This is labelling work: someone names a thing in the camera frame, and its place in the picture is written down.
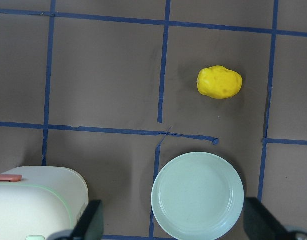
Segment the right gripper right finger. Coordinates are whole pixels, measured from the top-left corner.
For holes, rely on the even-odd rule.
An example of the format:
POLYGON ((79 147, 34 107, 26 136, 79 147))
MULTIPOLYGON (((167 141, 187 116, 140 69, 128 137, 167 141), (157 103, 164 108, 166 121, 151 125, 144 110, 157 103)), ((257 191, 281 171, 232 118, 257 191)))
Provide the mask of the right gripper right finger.
POLYGON ((250 240, 290 240, 289 232, 256 198, 244 201, 243 228, 250 240))

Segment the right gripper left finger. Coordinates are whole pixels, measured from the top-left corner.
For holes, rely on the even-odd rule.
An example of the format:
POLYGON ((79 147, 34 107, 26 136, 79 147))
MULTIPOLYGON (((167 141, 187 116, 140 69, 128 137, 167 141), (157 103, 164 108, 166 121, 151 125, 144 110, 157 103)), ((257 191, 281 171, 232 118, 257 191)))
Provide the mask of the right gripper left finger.
POLYGON ((92 200, 70 235, 71 240, 101 240, 104 234, 103 202, 92 200))

